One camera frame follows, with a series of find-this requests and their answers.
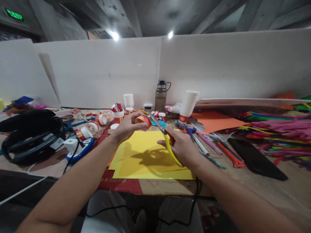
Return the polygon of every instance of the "ceiling light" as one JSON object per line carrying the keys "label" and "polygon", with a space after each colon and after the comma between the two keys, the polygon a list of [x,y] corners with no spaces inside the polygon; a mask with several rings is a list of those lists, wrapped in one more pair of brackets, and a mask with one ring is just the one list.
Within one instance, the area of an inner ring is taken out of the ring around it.
{"label": "ceiling light", "polygon": [[113,38],[115,41],[119,40],[119,35],[118,35],[118,33],[113,32],[113,33],[112,33],[112,38]]}
{"label": "ceiling light", "polygon": [[169,34],[168,34],[168,38],[171,39],[173,37],[173,32],[171,31]]}

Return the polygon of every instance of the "wooden table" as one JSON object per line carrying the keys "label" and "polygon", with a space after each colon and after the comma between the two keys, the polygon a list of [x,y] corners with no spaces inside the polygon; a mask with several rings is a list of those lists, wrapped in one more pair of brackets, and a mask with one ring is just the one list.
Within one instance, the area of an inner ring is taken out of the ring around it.
{"label": "wooden table", "polygon": [[[152,126],[150,130],[159,130]],[[0,135],[0,143],[5,136]],[[311,172],[291,161],[282,161],[278,167],[287,176],[287,181],[278,181],[261,175],[252,173],[247,167],[233,168],[230,159],[225,156],[219,156],[200,138],[199,140],[209,151],[211,157],[228,166],[228,175],[240,181],[249,189],[253,190],[264,199],[275,205],[281,212],[292,219],[305,231],[311,231]],[[59,178],[61,177],[67,160],[68,153],[66,148],[57,151],[48,160],[36,164],[31,173],[38,175],[47,175]],[[22,167],[9,163],[4,156],[0,157],[0,169],[27,172],[29,166]],[[195,193],[196,182],[185,180],[150,180],[139,179],[139,184],[143,194],[146,195],[193,195]],[[202,185],[200,196],[212,197],[210,189]]]}

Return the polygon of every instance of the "concrete ceiling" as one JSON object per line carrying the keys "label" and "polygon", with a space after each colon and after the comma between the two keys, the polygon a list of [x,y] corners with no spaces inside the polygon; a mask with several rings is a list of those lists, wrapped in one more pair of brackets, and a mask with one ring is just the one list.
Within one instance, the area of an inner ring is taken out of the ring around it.
{"label": "concrete ceiling", "polygon": [[45,0],[98,37],[272,30],[311,22],[311,0]]}

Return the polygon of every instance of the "desk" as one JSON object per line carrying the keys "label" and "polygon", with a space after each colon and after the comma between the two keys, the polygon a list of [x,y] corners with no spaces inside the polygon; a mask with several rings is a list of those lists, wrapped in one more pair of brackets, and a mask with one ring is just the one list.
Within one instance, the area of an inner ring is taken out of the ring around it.
{"label": "desk", "polygon": [[[150,130],[159,130],[152,126]],[[5,136],[0,135],[0,143]],[[212,157],[220,157],[204,141],[202,144],[207,148]],[[62,148],[48,160],[36,164],[31,173],[47,175],[59,178],[66,166],[65,159],[68,151]],[[305,231],[311,231],[311,172],[291,161],[282,161],[279,168],[288,176],[287,181],[278,181],[268,177],[252,173],[248,168],[233,168],[232,162],[227,156],[221,159],[228,164],[228,172],[234,179],[240,181],[249,189],[262,196],[264,199],[275,205],[281,212],[292,219]],[[0,156],[0,169],[27,172],[29,166],[21,167],[9,163],[4,156]],[[112,179],[112,174],[106,171],[102,179],[102,187],[109,187],[112,191],[133,192],[135,185],[141,187],[141,194],[147,195],[193,195],[196,188],[195,181],[185,180],[145,180],[145,179]],[[200,196],[212,197],[210,189],[202,185]]]}

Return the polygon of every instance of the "white divider panel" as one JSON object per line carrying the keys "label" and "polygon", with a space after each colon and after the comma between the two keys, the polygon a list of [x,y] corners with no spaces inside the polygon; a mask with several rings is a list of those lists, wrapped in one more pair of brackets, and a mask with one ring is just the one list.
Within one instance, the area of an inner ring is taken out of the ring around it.
{"label": "white divider panel", "polygon": [[199,99],[269,98],[310,86],[310,41],[310,29],[162,37],[167,104],[181,102],[186,90],[200,91]]}
{"label": "white divider panel", "polygon": [[0,98],[10,103],[22,96],[48,107],[60,107],[30,39],[0,42]]}
{"label": "white divider panel", "polygon": [[63,107],[111,108],[134,94],[135,108],[154,103],[160,37],[36,44]]}

